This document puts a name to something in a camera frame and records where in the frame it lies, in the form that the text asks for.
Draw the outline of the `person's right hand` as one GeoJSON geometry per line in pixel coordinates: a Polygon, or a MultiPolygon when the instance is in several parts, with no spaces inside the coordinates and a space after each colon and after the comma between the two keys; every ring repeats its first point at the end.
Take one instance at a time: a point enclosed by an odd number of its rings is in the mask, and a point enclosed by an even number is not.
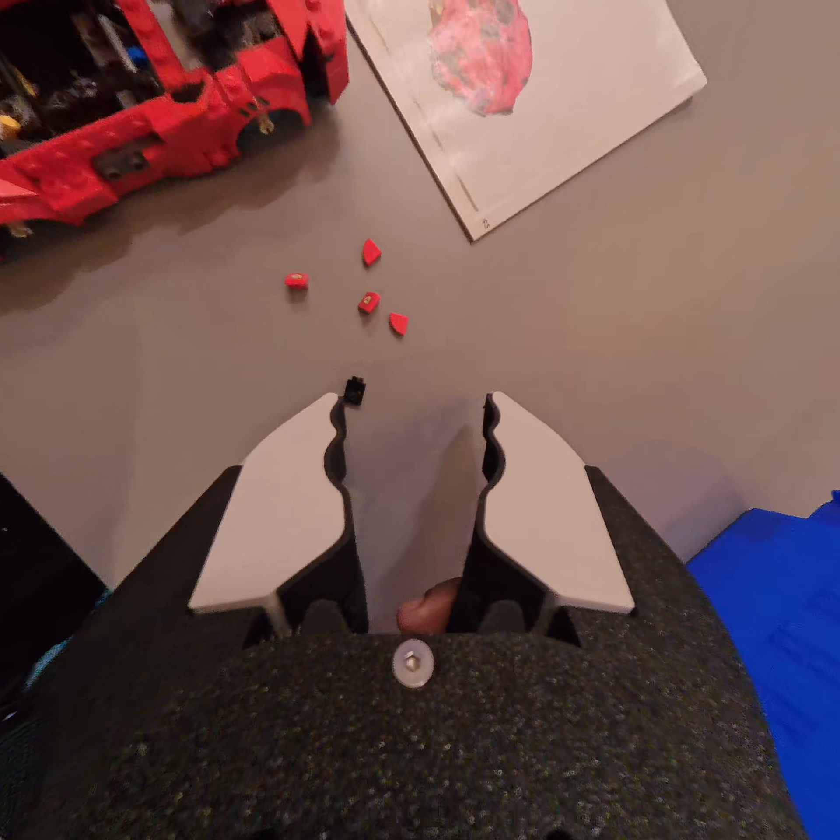
{"type": "Polygon", "coordinates": [[[395,616],[400,634],[420,636],[446,633],[460,582],[459,577],[442,581],[416,599],[403,603],[395,616]]]}

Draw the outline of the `blue plastic bin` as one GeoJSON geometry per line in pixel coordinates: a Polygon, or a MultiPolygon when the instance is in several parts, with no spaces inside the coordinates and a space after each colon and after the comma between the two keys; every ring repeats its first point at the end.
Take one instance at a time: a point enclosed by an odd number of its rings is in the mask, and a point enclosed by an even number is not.
{"type": "Polygon", "coordinates": [[[752,509],[688,562],[727,628],[810,838],[839,838],[839,493],[752,509]]]}

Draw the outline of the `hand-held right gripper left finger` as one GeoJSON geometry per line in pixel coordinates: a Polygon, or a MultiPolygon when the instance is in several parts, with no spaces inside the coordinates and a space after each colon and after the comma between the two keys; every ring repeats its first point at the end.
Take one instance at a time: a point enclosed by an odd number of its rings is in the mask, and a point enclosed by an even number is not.
{"type": "Polygon", "coordinates": [[[194,613],[258,607],[279,636],[312,603],[337,606],[355,634],[370,629],[350,493],[344,485],[345,401],[326,393],[242,462],[188,603],[194,613]]]}

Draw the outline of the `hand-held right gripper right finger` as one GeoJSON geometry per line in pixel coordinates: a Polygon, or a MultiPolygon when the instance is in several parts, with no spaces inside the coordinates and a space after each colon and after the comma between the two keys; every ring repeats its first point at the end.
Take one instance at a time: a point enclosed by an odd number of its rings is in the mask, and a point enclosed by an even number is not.
{"type": "Polygon", "coordinates": [[[501,391],[486,396],[486,443],[461,574],[461,632],[507,612],[525,632],[574,634],[569,610],[631,616],[631,593],[583,459],[501,391]]]}

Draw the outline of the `red lego car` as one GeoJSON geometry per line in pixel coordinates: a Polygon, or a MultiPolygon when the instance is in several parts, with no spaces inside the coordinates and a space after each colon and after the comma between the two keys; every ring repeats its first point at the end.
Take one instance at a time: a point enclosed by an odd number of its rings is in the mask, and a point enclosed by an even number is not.
{"type": "Polygon", "coordinates": [[[349,82],[344,2],[1,2],[2,257],[240,156],[349,82]]]}

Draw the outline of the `lego instruction booklet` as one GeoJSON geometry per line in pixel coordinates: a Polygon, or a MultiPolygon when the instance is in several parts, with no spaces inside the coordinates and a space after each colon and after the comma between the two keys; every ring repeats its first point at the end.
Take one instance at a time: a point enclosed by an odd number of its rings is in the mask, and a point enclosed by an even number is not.
{"type": "Polygon", "coordinates": [[[472,242],[707,84],[664,1],[344,8],[472,242]]]}

